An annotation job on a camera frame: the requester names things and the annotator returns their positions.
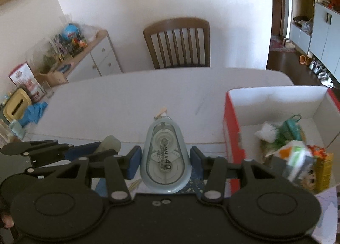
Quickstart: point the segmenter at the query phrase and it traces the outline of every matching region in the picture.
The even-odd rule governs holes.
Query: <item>items in box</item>
[[[295,115],[280,127],[265,122],[255,135],[261,140],[266,165],[306,189],[321,192],[330,184],[333,154],[322,147],[305,146],[304,133],[297,124],[300,119]]]

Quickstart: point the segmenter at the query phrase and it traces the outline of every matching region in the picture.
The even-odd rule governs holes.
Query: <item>shoe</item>
[[[304,65],[307,61],[307,57],[305,55],[301,55],[300,56],[300,64]]]
[[[308,59],[306,60],[306,62],[305,62],[305,65],[310,66],[310,64],[312,63],[312,61],[313,61],[313,59],[308,58]]]

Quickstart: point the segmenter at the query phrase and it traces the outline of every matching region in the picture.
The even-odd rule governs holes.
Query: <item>rug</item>
[[[283,42],[282,36],[271,36],[269,51],[291,52],[291,53],[294,53],[296,51],[295,48],[284,47],[282,45],[282,42]]]

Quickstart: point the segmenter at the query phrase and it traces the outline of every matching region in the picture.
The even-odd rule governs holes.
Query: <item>cup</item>
[[[41,84],[44,94],[48,99],[50,99],[54,95],[54,91],[52,90],[50,84],[47,81],[43,81]]]

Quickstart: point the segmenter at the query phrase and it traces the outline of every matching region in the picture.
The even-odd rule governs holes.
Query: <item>cardboard box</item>
[[[262,163],[260,141],[255,132],[265,121],[284,122],[301,114],[307,144],[328,147],[334,154],[331,186],[340,182],[340,103],[334,93],[319,86],[291,86],[233,89],[227,93],[224,137],[229,162],[251,158]],[[232,193],[239,189],[231,181]]]

